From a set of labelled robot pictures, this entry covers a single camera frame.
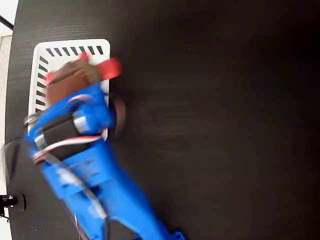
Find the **black table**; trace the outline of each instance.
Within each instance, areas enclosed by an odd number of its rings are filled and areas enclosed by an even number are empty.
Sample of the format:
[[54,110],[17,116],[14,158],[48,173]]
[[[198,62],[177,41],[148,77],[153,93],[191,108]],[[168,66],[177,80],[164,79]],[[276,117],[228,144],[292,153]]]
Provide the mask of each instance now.
[[[107,39],[128,110],[112,145],[166,225],[192,240],[320,237],[319,4],[252,2],[20,0],[6,140],[28,113],[36,44]],[[26,154],[8,192],[27,201],[13,240],[78,239]]]

